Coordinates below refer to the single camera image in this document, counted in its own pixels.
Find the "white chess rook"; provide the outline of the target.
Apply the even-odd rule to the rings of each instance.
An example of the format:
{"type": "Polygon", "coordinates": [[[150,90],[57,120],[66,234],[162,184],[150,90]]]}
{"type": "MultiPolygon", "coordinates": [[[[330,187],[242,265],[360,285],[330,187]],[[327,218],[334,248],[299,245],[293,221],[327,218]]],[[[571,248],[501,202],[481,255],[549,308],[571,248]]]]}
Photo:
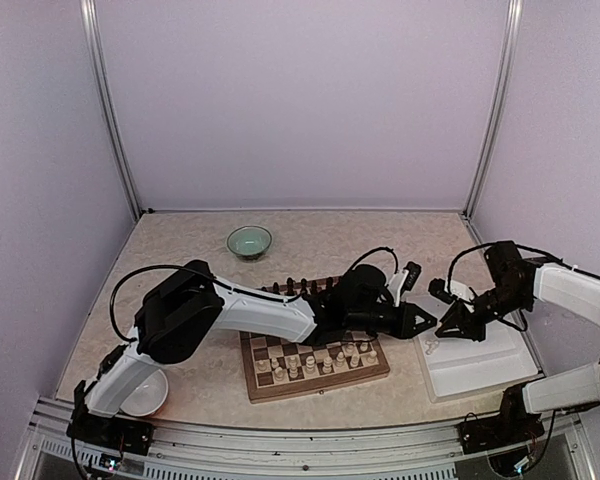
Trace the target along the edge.
{"type": "Polygon", "coordinates": [[[366,364],[367,365],[375,365],[377,362],[378,362],[377,352],[371,351],[366,357],[366,364]]]}
{"type": "Polygon", "coordinates": [[[297,379],[299,376],[298,361],[295,357],[286,359],[288,377],[290,380],[297,379]]]}

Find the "white chess bishop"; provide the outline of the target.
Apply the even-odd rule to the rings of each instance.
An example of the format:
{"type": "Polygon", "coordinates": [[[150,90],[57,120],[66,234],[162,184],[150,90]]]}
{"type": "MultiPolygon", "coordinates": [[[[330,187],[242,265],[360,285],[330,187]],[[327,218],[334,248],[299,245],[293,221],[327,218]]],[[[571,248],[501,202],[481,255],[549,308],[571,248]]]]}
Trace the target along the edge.
{"type": "Polygon", "coordinates": [[[346,357],[342,351],[340,351],[335,358],[335,366],[338,368],[343,368],[346,363],[346,357]]]}

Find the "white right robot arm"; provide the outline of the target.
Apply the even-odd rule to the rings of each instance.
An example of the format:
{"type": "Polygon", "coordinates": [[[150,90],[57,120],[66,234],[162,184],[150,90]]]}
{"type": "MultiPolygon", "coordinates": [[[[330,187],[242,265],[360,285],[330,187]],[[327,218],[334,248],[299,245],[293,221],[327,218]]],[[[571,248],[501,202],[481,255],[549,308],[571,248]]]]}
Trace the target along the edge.
{"type": "MultiPolygon", "coordinates": [[[[482,342],[487,326],[504,322],[512,313],[552,307],[600,331],[600,276],[587,272],[539,248],[513,240],[478,245],[492,286],[476,293],[453,281],[454,270],[468,250],[457,254],[443,278],[429,284],[429,293],[448,309],[435,332],[438,338],[482,342]]],[[[546,412],[588,410],[600,405],[600,358],[539,380],[507,388],[491,433],[503,444],[526,432],[531,417],[546,412]]]]}

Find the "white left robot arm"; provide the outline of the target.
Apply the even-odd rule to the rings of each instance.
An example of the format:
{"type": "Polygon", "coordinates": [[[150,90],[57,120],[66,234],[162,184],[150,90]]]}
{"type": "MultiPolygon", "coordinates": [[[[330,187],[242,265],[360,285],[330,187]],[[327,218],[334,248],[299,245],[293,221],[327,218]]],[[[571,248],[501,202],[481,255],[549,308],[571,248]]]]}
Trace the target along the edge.
{"type": "Polygon", "coordinates": [[[160,367],[188,360],[212,330],[234,330],[321,345],[361,331],[412,339],[436,318],[402,300],[421,268],[409,263],[386,277],[358,263],[323,285],[303,282],[288,293],[248,288],[214,275],[207,262],[168,266],[170,276],[142,300],[134,323],[100,362],[90,380],[74,389],[71,423],[101,445],[120,434],[122,403],[160,367]]]}

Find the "black chess pieces group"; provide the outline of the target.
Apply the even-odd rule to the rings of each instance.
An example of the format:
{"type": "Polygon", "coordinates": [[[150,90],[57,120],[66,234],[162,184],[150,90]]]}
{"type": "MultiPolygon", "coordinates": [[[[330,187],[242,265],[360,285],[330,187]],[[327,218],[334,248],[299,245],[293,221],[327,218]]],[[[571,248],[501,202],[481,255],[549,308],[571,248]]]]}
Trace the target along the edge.
{"type": "Polygon", "coordinates": [[[322,291],[334,287],[340,281],[340,276],[324,277],[315,280],[307,280],[302,278],[299,281],[293,280],[289,277],[285,282],[274,282],[271,285],[263,286],[262,291],[284,295],[284,296],[296,296],[296,295],[316,295],[322,291]]]}

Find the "wooden chess board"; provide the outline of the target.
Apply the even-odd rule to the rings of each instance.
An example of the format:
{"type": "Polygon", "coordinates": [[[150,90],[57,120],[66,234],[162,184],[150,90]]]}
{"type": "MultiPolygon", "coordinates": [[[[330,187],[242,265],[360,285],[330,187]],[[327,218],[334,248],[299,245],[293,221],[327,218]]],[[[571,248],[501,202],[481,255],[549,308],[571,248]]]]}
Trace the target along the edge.
{"type": "Polygon", "coordinates": [[[240,345],[253,404],[324,393],[383,379],[390,365],[378,339],[347,331],[320,346],[242,332],[240,345]]]}

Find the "white plastic tray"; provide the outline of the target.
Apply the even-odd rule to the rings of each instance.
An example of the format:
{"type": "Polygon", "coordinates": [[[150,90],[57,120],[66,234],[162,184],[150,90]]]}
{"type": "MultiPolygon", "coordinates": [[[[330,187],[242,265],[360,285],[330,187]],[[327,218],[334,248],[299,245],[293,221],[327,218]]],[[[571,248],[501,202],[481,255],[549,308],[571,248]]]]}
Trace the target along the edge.
{"type": "Polygon", "coordinates": [[[434,403],[501,391],[541,375],[522,334],[499,322],[487,325],[483,342],[440,339],[434,332],[427,330],[414,340],[428,396],[434,403]],[[427,339],[440,341],[431,355],[425,354],[427,339]]]}

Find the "white bowl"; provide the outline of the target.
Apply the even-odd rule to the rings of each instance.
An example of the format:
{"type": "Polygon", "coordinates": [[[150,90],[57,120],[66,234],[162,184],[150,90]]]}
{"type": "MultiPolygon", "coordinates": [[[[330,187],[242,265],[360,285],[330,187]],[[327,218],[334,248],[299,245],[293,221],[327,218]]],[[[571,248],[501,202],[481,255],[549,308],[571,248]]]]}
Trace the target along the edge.
{"type": "Polygon", "coordinates": [[[163,406],[168,393],[167,376],[162,370],[157,370],[127,397],[121,411],[134,417],[153,415],[163,406]]]}

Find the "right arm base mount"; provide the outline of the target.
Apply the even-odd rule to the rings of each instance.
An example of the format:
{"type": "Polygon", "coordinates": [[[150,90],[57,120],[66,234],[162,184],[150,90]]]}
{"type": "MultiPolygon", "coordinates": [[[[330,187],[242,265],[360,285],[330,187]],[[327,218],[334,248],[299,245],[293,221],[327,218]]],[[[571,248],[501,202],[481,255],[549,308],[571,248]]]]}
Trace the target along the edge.
{"type": "Polygon", "coordinates": [[[465,455],[530,441],[544,435],[539,415],[522,420],[503,420],[499,415],[467,419],[456,429],[465,455]]]}

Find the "front aluminium rail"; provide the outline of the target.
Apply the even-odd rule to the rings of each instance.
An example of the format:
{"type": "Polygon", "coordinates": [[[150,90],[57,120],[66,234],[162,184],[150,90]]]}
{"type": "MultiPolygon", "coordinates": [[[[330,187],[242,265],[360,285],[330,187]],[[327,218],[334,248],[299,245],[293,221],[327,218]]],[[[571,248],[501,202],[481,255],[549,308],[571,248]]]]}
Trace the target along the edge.
{"type": "MultiPolygon", "coordinates": [[[[55,479],[77,472],[66,430],[72,405],[37,401],[11,479],[34,479],[43,460],[66,462],[55,479]]],[[[453,479],[461,463],[484,464],[504,453],[465,454],[456,424],[461,418],[415,425],[283,430],[210,426],[150,419],[154,434],[147,456],[124,453],[111,479],[453,479]]],[[[556,417],[549,449],[524,479],[600,479],[577,415],[556,417]]]]}

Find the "right aluminium frame post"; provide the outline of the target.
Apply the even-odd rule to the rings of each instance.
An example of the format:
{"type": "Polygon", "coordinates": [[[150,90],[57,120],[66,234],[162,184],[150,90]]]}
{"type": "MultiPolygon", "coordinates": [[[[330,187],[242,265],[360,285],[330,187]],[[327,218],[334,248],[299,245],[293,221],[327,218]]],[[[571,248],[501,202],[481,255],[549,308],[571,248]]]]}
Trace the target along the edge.
{"type": "Polygon", "coordinates": [[[477,167],[463,210],[463,215],[470,222],[476,214],[478,204],[486,184],[489,166],[497,141],[502,116],[505,110],[507,91],[515,61],[520,23],[524,2],[510,0],[505,22],[502,48],[496,75],[496,83],[487,118],[487,124],[481,143],[477,167]]]}

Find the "aluminium frame post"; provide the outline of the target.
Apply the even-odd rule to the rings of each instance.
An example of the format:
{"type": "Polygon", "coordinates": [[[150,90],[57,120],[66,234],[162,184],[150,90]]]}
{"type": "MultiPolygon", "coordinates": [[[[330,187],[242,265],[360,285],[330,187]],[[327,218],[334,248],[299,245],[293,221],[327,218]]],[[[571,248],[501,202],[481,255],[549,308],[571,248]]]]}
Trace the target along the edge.
{"type": "Polygon", "coordinates": [[[94,0],[81,0],[80,10],[87,47],[96,81],[100,108],[111,145],[114,164],[122,184],[124,196],[132,218],[137,222],[142,214],[142,206],[123,145],[119,123],[116,117],[113,96],[108,82],[106,60],[99,30],[97,4],[94,0]]]}
{"type": "Polygon", "coordinates": [[[487,124],[481,143],[477,167],[463,210],[463,215],[470,222],[476,214],[478,204],[486,184],[489,166],[497,141],[502,116],[505,110],[507,91],[515,61],[520,23],[524,2],[510,0],[505,22],[502,48],[496,75],[496,83],[487,118],[487,124]]]}

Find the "back aluminium frame rail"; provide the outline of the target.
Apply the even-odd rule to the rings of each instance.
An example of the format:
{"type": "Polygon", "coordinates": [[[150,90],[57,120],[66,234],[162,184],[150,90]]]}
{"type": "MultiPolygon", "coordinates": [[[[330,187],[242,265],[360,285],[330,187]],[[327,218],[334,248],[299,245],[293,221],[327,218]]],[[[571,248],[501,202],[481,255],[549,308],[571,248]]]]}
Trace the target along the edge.
{"type": "Polygon", "coordinates": [[[151,214],[184,214],[184,213],[242,213],[242,212],[378,212],[378,213],[424,213],[465,215],[463,209],[418,209],[389,207],[262,207],[262,208],[198,208],[198,209],[155,209],[145,208],[140,216],[151,214]]]}

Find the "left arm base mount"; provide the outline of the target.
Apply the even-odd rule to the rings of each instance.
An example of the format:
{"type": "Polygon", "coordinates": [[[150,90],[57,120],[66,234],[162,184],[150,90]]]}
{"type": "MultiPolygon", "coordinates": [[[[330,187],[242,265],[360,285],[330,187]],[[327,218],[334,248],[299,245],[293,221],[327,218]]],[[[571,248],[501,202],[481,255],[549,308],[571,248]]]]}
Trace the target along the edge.
{"type": "Polygon", "coordinates": [[[148,422],[87,414],[70,422],[67,435],[106,449],[147,456],[154,431],[148,422]]]}

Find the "left aluminium frame post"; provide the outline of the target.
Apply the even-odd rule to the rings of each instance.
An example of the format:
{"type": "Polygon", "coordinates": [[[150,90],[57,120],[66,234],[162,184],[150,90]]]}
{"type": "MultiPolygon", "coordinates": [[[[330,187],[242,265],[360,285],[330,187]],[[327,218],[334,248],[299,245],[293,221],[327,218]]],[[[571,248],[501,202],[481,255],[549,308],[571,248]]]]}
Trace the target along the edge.
{"type": "Polygon", "coordinates": [[[119,123],[116,117],[113,96],[108,82],[106,60],[99,30],[97,4],[94,0],[81,0],[80,10],[87,47],[96,81],[100,108],[111,145],[114,164],[122,184],[124,196],[132,218],[137,222],[142,214],[142,206],[123,145],[119,123]]]}

